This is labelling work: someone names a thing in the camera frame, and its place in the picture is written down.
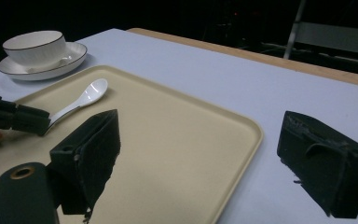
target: wooden table edge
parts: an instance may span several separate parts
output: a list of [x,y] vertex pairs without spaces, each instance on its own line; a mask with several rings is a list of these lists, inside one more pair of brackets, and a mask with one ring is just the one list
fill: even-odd
[[267,63],[267,64],[295,70],[298,72],[312,74],[319,77],[332,78],[334,80],[344,81],[344,82],[358,85],[358,74],[351,73],[351,72],[331,69],[331,68],[322,67],[309,63],[295,62],[295,61],[286,60],[283,58],[277,58],[265,54],[255,53],[243,49],[234,49],[226,46],[207,43],[207,42],[181,37],[177,35],[168,35],[156,31],[146,30],[143,28],[131,28],[127,31],[138,35],[146,35],[157,39],[168,40],[178,44],[184,44],[200,49],[207,49],[215,52],[225,53],[228,55],[232,55],[232,56],[236,56],[260,63]]

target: screw hole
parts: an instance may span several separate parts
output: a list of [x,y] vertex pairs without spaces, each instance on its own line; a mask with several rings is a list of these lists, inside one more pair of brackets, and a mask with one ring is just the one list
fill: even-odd
[[11,173],[10,178],[11,179],[23,179],[27,176],[30,176],[34,173],[34,167],[33,166],[25,166],[21,167],[17,170],[15,170],[13,173]]
[[66,146],[62,149],[62,151],[66,152],[66,151],[72,151],[73,147],[72,146]]

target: cup rim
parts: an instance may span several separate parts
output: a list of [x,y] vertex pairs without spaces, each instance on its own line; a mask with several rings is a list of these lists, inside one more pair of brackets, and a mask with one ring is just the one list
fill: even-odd
[[[40,34],[40,33],[46,33],[46,32],[56,33],[56,34],[58,34],[58,36],[57,36],[56,38],[54,38],[54,39],[51,39],[49,42],[45,42],[45,43],[42,43],[42,44],[37,44],[37,45],[34,45],[34,46],[30,46],[30,47],[11,48],[11,47],[8,47],[8,46],[7,46],[8,44],[10,44],[10,42],[15,41],[16,38],[24,37],[24,36],[27,36],[27,35],[35,35],[35,34]],[[63,38],[63,33],[60,32],[60,31],[54,31],[54,30],[35,31],[35,32],[27,33],[27,34],[22,34],[22,35],[13,36],[13,37],[11,37],[10,39],[8,39],[7,41],[4,42],[3,45],[2,45],[2,47],[4,48],[4,50],[34,49],[34,48],[46,46],[46,45],[51,44],[51,43],[53,43],[53,42],[59,41],[59,40],[62,39],[62,38]]]

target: spoon handle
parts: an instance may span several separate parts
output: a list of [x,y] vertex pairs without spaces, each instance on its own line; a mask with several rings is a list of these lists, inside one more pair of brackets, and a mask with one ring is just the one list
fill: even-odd
[[64,109],[57,112],[55,115],[51,116],[50,118],[50,124],[48,128],[51,128],[55,122],[57,122],[60,118],[62,118],[64,115],[68,114],[69,112],[79,108],[80,105],[77,101],[72,102],[68,106],[66,106]]

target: white ceramic spoon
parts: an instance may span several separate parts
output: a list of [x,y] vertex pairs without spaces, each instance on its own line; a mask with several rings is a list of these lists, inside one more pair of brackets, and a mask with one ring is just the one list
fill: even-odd
[[97,79],[93,81],[88,87],[83,91],[77,100],[73,101],[66,108],[57,112],[55,115],[50,117],[50,124],[48,130],[64,115],[69,112],[78,109],[80,107],[91,105],[97,102],[105,94],[107,90],[107,81],[104,78]]

